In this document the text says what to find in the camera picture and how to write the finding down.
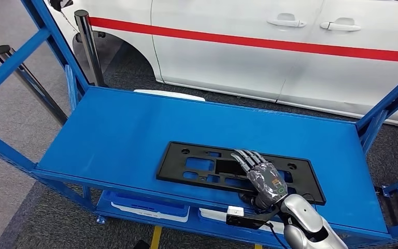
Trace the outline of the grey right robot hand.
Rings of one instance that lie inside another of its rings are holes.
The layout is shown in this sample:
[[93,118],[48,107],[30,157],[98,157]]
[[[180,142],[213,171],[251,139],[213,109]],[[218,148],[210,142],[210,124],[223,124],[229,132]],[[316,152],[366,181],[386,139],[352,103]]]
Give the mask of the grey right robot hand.
[[288,195],[288,187],[284,178],[275,166],[258,152],[246,149],[236,149],[231,153],[247,179],[252,183],[257,195],[250,203],[260,210],[269,210]]

